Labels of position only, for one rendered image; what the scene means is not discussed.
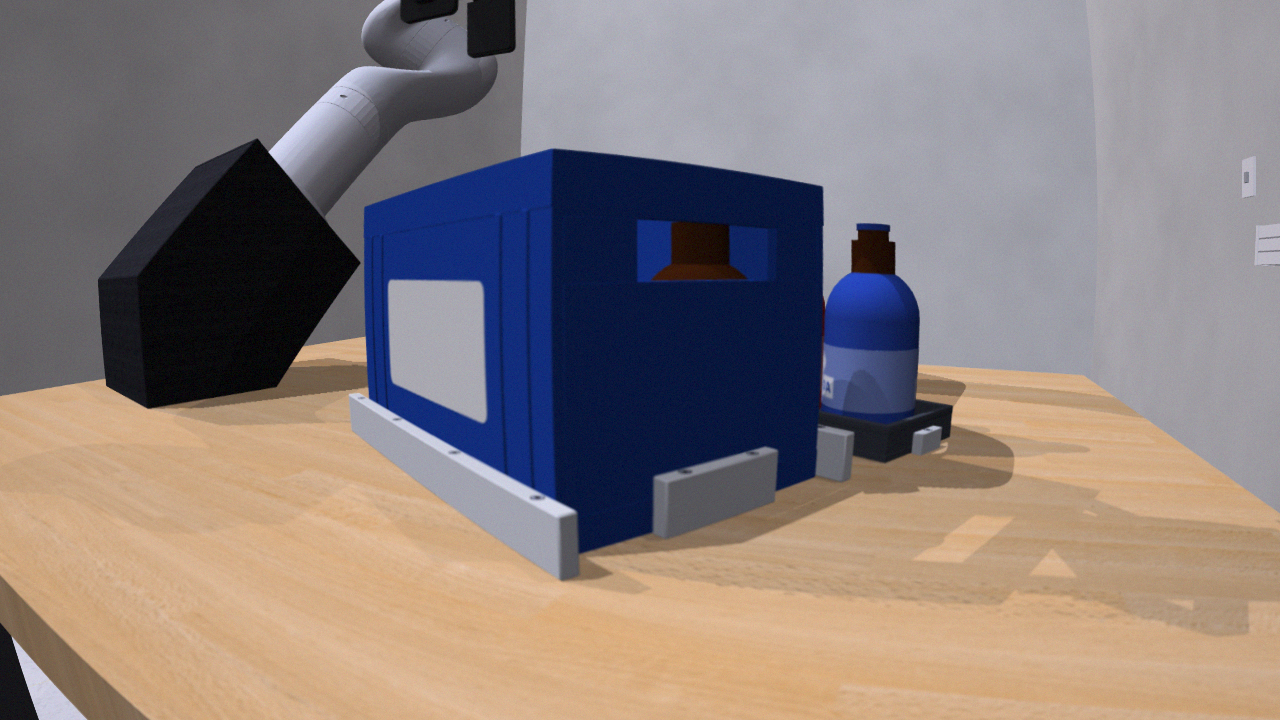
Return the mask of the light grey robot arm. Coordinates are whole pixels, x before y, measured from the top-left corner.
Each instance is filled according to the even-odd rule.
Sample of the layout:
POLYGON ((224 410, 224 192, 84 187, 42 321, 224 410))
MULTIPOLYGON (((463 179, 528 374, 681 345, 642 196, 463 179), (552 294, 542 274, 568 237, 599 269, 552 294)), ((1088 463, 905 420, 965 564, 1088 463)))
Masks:
POLYGON ((325 222, 401 128, 474 108, 497 79, 497 56, 468 56, 466 29, 447 17, 407 24, 401 0, 380 3, 361 38, 381 67, 349 70, 269 151, 325 222))

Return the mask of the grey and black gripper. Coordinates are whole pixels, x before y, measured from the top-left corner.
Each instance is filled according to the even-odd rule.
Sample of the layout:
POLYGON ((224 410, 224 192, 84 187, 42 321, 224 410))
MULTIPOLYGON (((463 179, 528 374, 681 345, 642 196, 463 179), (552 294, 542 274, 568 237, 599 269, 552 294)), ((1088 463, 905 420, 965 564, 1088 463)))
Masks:
MULTIPOLYGON (((401 20, 413 24, 453 15, 458 0, 401 0, 401 20)), ((472 58, 513 53, 515 0, 467 3, 467 54, 472 58)))

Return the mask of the blue bottle with dark brown neck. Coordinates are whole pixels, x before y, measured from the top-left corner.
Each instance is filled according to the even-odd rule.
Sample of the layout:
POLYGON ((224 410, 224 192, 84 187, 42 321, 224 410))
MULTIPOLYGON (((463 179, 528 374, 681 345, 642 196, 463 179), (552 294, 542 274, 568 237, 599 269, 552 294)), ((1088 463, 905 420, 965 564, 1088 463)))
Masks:
POLYGON ((856 231, 851 273, 826 304, 820 411, 890 424, 915 414, 920 313, 890 225, 856 231))

